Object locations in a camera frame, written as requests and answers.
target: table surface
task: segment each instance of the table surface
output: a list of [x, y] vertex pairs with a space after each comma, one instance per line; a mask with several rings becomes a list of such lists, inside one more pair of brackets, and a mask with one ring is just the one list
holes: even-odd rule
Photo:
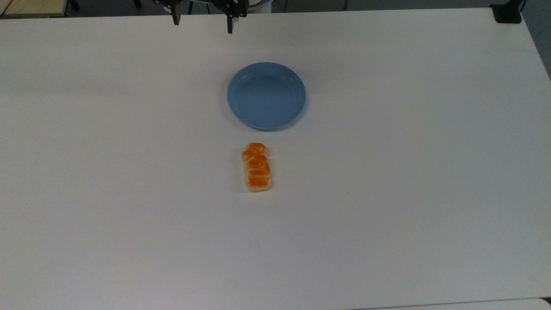
[[[0, 20], [5, 309], [551, 296], [551, 83], [490, 9]], [[272, 61], [293, 126], [226, 88]], [[240, 152], [268, 147], [248, 193]]]
[[65, 13], [67, 0], [14, 0], [6, 17], [60, 17]]

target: gray floor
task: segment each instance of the gray floor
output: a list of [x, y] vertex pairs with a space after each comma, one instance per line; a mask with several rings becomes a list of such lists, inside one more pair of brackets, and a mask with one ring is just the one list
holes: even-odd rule
[[[163, 6], [152, 0], [142, 0], [143, 7], [137, 9], [132, 0], [78, 0], [80, 11], [73, 17], [167, 15]], [[393, 10], [393, 9], [436, 9], [436, 8], [487, 8], [492, 3], [506, 0], [350, 0], [348, 10]], [[288, 0], [287, 12], [327, 12], [343, 9], [344, 0]], [[189, 0], [183, 0], [187, 11]], [[273, 12], [282, 13], [285, 0], [274, 0]], [[211, 13], [221, 14], [210, 6]], [[195, 3], [193, 14], [206, 14], [207, 6]], [[527, 0], [522, 15], [528, 25], [539, 55], [551, 76], [551, 1]]]

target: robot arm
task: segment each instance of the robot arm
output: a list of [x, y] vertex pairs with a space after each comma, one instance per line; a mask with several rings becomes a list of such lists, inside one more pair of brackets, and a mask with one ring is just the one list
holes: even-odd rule
[[[182, 0], [153, 0], [154, 3], [162, 4], [172, 15], [175, 25], [180, 23]], [[234, 31], [234, 18], [246, 17], [249, 9], [249, 0], [209, 0], [217, 9], [226, 14], [228, 19], [228, 33]]]

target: toy bread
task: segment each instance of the toy bread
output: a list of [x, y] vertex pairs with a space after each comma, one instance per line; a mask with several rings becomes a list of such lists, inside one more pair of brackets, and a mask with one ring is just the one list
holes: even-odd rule
[[241, 154], [245, 184], [251, 192], [266, 191], [272, 185], [266, 152], [266, 146], [253, 142], [247, 145]]

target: blue plate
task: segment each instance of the blue plate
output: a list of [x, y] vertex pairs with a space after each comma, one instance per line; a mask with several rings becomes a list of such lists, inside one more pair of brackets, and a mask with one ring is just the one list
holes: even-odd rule
[[243, 123], [275, 130], [296, 119], [306, 102], [306, 89], [293, 70], [273, 62], [241, 69], [228, 86], [228, 104]]

